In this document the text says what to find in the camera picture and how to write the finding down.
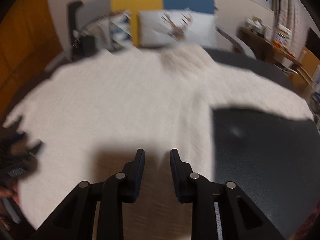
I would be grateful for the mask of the person left hand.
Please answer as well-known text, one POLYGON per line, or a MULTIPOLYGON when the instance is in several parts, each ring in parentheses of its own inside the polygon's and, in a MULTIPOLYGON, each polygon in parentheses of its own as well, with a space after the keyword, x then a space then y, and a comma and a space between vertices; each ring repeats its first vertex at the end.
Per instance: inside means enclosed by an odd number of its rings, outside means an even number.
POLYGON ((7 189, 3 186, 0 187, 1 198, 12 198, 14 202, 19 205, 19 196, 18 196, 18 182, 13 182, 11 189, 7 189))

